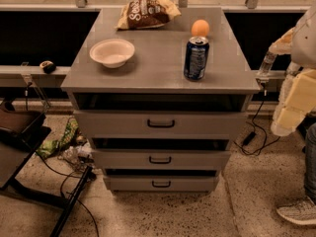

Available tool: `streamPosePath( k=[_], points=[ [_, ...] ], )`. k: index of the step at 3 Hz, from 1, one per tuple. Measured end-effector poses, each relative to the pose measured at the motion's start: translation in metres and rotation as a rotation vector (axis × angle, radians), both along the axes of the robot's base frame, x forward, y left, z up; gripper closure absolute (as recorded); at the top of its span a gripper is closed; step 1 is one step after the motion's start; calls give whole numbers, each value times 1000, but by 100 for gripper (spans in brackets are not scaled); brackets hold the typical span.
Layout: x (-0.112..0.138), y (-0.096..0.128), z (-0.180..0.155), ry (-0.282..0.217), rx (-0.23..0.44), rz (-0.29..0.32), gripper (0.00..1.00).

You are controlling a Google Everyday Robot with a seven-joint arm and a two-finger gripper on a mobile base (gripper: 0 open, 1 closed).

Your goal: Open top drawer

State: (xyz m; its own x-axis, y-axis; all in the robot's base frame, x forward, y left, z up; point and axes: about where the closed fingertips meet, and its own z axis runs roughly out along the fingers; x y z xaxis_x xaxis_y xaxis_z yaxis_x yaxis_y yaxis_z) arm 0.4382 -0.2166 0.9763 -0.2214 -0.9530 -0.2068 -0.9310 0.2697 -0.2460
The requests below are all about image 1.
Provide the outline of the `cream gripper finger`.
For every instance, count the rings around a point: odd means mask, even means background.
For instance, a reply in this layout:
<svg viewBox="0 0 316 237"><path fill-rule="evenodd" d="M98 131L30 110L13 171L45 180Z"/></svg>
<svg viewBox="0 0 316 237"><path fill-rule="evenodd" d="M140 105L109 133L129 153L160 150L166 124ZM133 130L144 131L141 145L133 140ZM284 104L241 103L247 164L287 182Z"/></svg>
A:
<svg viewBox="0 0 316 237"><path fill-rule="evenodd" d="M278 97L271 131L277 136L294 132L316 108L316 70L303 69L296 76L288 74Z"/></svg>

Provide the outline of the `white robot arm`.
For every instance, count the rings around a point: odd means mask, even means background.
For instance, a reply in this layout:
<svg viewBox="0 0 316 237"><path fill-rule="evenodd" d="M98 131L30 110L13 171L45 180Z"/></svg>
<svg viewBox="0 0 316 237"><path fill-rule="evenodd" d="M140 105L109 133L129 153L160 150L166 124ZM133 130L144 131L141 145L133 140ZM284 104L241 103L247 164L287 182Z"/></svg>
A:
<svg viewBox="0 0 316 237"><path fill-rule="evenodd" d="M291 57L271 125L274 135L288 136L316 108L316 4L271 44L269 52Z"/></svg>

